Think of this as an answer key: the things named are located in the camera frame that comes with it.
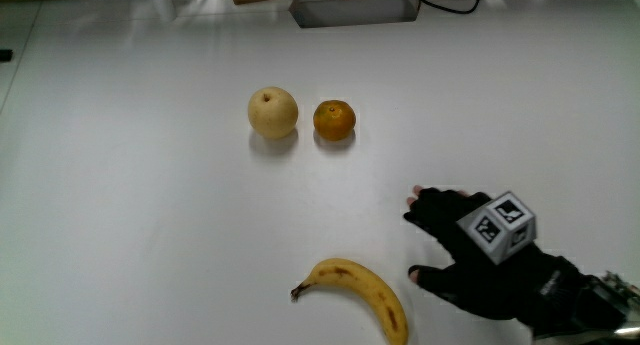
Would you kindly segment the person's right hand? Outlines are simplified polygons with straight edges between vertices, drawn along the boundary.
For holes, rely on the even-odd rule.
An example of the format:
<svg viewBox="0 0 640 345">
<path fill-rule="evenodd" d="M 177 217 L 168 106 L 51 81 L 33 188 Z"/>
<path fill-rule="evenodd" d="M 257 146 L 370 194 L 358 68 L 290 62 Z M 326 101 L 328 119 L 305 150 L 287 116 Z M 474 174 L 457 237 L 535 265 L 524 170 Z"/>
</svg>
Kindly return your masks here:
<svg viewBox="0 0 640 345">
<path fill-rule="evenodd" d="M 496 265 L 457 224 L 490 202 L 487 194 L 420 186 L 413 192 L 405 220 L 434 237 L 453 264 L 446 268 L 413 265 L 408 270 L 412 282 L 473 315 L 515 319 L 531 330 L 535 341 L 580 331 L 571 318 L 590 276 L 535 244 Z"/>
</svg>

